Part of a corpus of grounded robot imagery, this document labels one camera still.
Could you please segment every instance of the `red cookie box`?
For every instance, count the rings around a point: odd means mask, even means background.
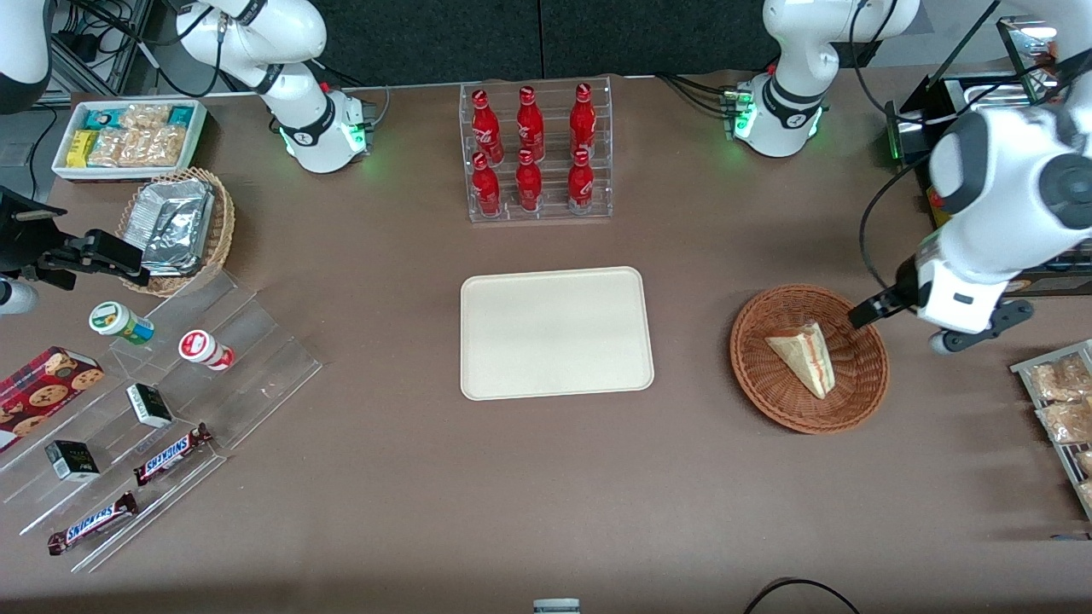
[[[103,379],[95,361],[50,347],[0,381],[0,452]]]

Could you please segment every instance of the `table surface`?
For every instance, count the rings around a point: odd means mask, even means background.
[[[923,72],[867,73],[901,98]],[[1040,299],[1031,322],[949,357],[926,323],[881,322],[880,411],[841,435],[791,433],[743,397],[728,330],[774,285],[875,292],[856,231],[893,173],[882,117],[843,73],[815,139],[768,160],[657,81],[612,83],[615,216],[544,227],[467,222],[455,86],[394,91],[375,154],[329,176],[285,154],[257,97],[207,99],[195,164],[237,206],[228,269],[327,366],[94,574],[4,526],[0,611],[519,613],[572,595],[589,614],[738,612],[784,576],[865,612],[1092,600],[1092,545],[1046,540],[1088,523],[1008,371],[1092,336],[1092,298]],[[69,232],[112,231],[133,189],[58,180],[50,204],[71,210]],[[906,180],[874,215],[889,274],[930,231],[922,201]],[[613,265],[644,279],[651,388],[461,394],[465,279]],[[0,373],[47,345],[105,351],[85,322],[109,298],[155,303],[104,275],[45,287],[34,314],[0,322]],[[839,611],[814,591],[767,611]]]

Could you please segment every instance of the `coca-cola bottle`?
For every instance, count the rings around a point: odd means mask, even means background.
[[[587,166],[587,151],[580,150],[573,156],[569,169],[569,211],[583,215],[592,209],[592,181],[595,174]]]
[[[592,86],[586,83],[577,85],[577,104],[569,114],[569,149],[573,156],[585,150],[587,157],[595,157],[595,107]]]
[[[529,149],[520,150],[520,167],[515,169],[515,185],[520,190],[520,206],[529,213],[538,211],[543,202],[543,174]]]
[[[505,145],[500,143],[500,122],[497,114],[489,108],[489,96],[485,90],[471,94],[474,102],[474,140],[478,149],[488,156],[489,166],[497,166],[505,160]]]
[[[535,162],[542,162],[546,157],[546,127],[543,111],[535,104],[534,87],[520,87],[520,113],[515,114],[515,123],[520,127],[520,146],[531,150]]]
[[[478,209],[486,217],[500,215],[500,181],[497,174],[489,168],[489,161],[483,152],[474,152],[474,196],[477,197]]]

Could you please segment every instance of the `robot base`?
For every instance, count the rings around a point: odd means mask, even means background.
[[[765,105],[762,88],[770,81],[769,74],[740,83],[737,87],[735,108],[739,115],[731,121],[731,138],[743,141],[755,151],[770,157],[787,157],[804,149],[804,143],[816,133],[821,113],[797,128],[785,128]]]
[[[334,119],[316,143],[295,143],[281,130],[288,153],[311,173],[333,173],[371,153],[376,105],[361,103],[342,92],[327,95],[334,104]]]

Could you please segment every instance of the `round wicker basket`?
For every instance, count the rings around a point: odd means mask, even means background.
[[[744,306],[732,327],[729,354],[739,386],[759,410],[800,433],[840,433],[859,426],[887,393],[890,367],[874,327],[854,330],[853,304],[814,285],[768,290]],[[772,331],[816,321],[834,365],[834,389],[816,399],[767,344]]]
[[[204,255],[201,258],[201,269],[187,278],[152,278],[147,287],[141,287],[122,280],[121,283],[133,292],[153,294],[166,298],[173,296],[198,275],[201,275],[202,279],[209,279],[212,273],[222,269],[224,262],[227,261],[227,253],[232,250],[232,233],[235,231],[235,204],[232,202],[232,194],[227,193],[227,190],[224,189],[224,184],[215,175],[201,168],[187,168],[156,177],[149,184],[145,184],[145,186],[155,182],[180,181],[182,179],[202,179],[216,190],[216,200],[213,203],[212,220],[209,223],[209,235],[205,239]],[[121,223],[118,224],[117,233],[119,237],[124,235],[126,227],[129,225],[129,215],[132,214],[138,193],[140,193],[139,190],[129,199],[129,206],[126,206],[124,213],[121,214]]]

